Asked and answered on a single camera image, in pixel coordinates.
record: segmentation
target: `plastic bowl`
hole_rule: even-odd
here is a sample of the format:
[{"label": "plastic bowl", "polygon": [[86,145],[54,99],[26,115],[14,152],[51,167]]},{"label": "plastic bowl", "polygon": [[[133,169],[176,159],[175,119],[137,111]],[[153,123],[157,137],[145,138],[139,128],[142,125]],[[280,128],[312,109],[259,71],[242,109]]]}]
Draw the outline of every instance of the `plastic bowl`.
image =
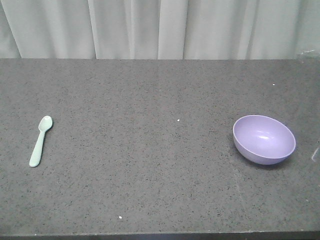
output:
[{"label": "plastic bowl", "polygon": [[233,140],[246,159],[262,165],[277,164],[296,148],[295,136],[285,125],[261,115],[239,118],[233,125]]}]

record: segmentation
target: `plastic spoon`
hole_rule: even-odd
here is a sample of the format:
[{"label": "plastic spoon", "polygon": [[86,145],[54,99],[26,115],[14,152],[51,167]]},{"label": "plastic spoon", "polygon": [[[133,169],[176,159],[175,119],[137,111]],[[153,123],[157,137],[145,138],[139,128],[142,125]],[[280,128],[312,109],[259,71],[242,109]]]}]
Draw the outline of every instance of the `plastic spoon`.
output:
[{"label": "plastic spoon", "polygon": [[44,116],[40,123],[39,123],[39,130],[40,134],[38,137],[38,140],[36,141],[36,144],[34,146],[29,166],[30,167],[36,167],[40,163],[41,159],[41,154],[42,154],[42,147],[44,144],[44,138],[45,138],[45,133],[52,127],[52,118],[50,116]]}]

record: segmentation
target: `curtain fold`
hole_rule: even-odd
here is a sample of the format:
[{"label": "curtain fold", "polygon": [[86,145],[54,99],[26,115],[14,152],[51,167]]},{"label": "curtain fold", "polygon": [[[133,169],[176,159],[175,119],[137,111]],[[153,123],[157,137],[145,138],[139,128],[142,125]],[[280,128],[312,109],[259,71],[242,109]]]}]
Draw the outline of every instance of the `curtain fold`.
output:
[{"label": "curtain fold", "polygon": [[0,57],[20,58],[20,53],[0,2]]},{"label": "curtain fold", "polygon": [[294,59],[318,0],[0,0],[0,58]]}]

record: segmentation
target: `table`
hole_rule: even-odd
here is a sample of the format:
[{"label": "table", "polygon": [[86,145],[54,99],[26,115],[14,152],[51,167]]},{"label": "table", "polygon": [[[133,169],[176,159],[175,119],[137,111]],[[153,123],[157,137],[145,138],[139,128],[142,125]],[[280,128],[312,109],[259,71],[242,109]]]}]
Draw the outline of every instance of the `table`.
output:
[{"label": "table", "polygon": [[[0,109],[1,239],[320,239],[317,60],[0,59]],[[251,114],[288,159],[239,154]]]}]

